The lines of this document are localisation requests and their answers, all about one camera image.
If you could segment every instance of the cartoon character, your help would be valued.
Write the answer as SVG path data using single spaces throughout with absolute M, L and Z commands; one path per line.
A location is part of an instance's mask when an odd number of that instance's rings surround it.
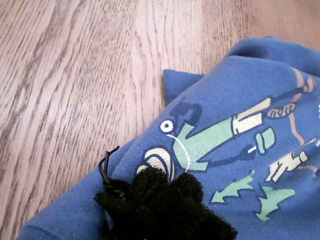
M 184 102 L 184 99 L 182 99 L 169 113 L 173 119 L 166 119 L 159 125 L 159 130 L 173 139 L 171 151 L 159 146 L 149 149 L 144 154 L 143 164 L 139 166 L 137 172 L 149 166 L 158 167 L 164 170 L 169 180 L 172 181 L 177 171 L 171 158 L 175 158 L 180 168 L 185 172 L 205 172 L 209 168 L 216 168 L 236 161 L 251 161 L 257 154 L 266 154 L 276 144 L 276 133 L 270 126 L 265 126 L 264 129 L 259 128 L 253 135 L 254 145 L 248 144 L 239 149 L 239 154 L 235 156 L 227 159 L 208 159 L 207 156 L 224 146 L 228 141 L 236 141 L 241 134 L 254 131 L 258 126 L 263 126 L 266 119 L 276 121 L 277 119 L 287 118 L 291 133 L 301 146 L 314 142 L 315 138 L 306 143 L 305 139 L 299 134 L 296 128 L 294 110 L 301 96 L 313 92 L 317 84 L 311 76 L 304 79 L 301 72 L 294 68 L 293 71 L 297 82 L 295 89 L 276 97 L 266 97 L 252 104 L 248 109 L 222 121 L 215 122 L 201 131 L 198 131 L 197 126 L 202 115 L 201 105 Z M 185 116 L 182 125 L 181 116 Z M 271 181 L 276 183 L 286 171 L 290 172 L 296 168 L 311 169 L 308 165 L 302 165 L 307 160 L 308 156 L 305 151 L 301 151 L 298 155 L 293 152 L 286 154 L 269 165 L 269 174 L 263 184 Z M 226 204 L 225 198 L 239 197 L 240 190 L 255 191 L 250 185 L 254 173 L 255 171 L 251 170 L 249 175 L 234 180 L 224 189 L 216 190 L 209 204 Z M 257 197 L 260 202 L 260 211 L 254 211 L 253 213 L 262 221 L 269 220 L 269 214 L 279 209 L 278 204 L 295 194 L 295 191 L 289 188 L 281 189 L 274 188 L 274 186 L 261 186 L 261 189 L 264 195 Z

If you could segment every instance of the cream-colored print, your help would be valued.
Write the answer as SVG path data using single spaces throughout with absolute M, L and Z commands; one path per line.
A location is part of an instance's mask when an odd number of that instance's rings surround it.
M 270 105 L 271 98 L 268 97 L 253 107 L 234 116 L 232 119 L 233 133 L 235 135 L 244 133 L 258 125 L 261 125 L 263 123 L 261 111 L 269 108 Z
M 281 157 L 277 161 L 271 163 L 269 165 L 269 176 L 266 178 L 266 182 L 273 180 L 274 182 L 277 182 L 279 177 L 285 172 L 285 171 L 292 171 L 296 167 L 299 166 L 299 164 L 305 162 L 308 160 L 308 157 L 305 153 L 305 151 L 302 151 L 299 156 L 294 157 L 294 153 L 290 152 L 287 155 Z
M 156 147 L 147 151 L 144 155 L 147 165 L 153 168 L 161 169 L 162 171 L 168 172 L 168 180 L 172 181 L 175 177 L 175 165 L 171 161 L 169 153 L 161 148 Z M 136 173 L 140 173 L 142 170 L 146 169 L 147 165 L 141 165 L 138 167 Z

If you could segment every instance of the cartoon leg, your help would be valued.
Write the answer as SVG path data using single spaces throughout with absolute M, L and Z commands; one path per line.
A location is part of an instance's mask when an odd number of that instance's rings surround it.
M 270 181 L 271 179 L 274 182 L 277 182 L 281 175 L 287 170 L 292 171 L 295 169 L 300 163 L 305 162 L 308 160 L 308 157 L 304 151 L 302 151 L 299 156 L 294 157 L 293 152 L 288 153 L 287 155 L 281 157 L 277 161 L 271 163 L 269 165 L 269 172 L 270 174 L 266 178 L 266 182 Z
M 233 133 L 235 135 L 240 134 L 261 125 L 263 123 L 261 111 L 269 108 L 270 104 L 271 98 L 268 97 L 257 105 L 234 116 L 232 119 Z

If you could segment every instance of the cartoon eye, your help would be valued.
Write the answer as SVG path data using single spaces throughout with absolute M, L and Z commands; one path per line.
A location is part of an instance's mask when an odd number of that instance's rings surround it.
M 161 123 L 160 129 L 164 133 L 171 132 L 174 129 L 174 124 L 170 120 L 165 120 Z

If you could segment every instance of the green lightning bolt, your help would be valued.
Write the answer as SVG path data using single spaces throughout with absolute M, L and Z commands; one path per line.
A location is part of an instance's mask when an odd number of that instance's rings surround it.
M 212 198 L 211 203 L 225 203 L 224 197 L 231 197 L 231 196 L 239 197 L 239 194 L 238 194 L 239 190 L 253 189 L 253 187 L 250 186 L 249 183 L 253 180 L 251 175 L 254 173 L 255 171 L 252 170 L 248 176 L 245 176 L 244 178 L 241 178 L 238 181 L 234 181 L 233 183 L 230 183 L 221 192 L 216 191 Z
M 270 219 L 267 215 L 277 210 L 280 202 L 295 195 L 295 190 L 290 188 L 274 190 L 272 187 L 264 186 L 262 189 L 265 192 L 266 198 L 259 197 L 261 202 L 261 212 L 256 213 L 256 216 L 262 221 Z

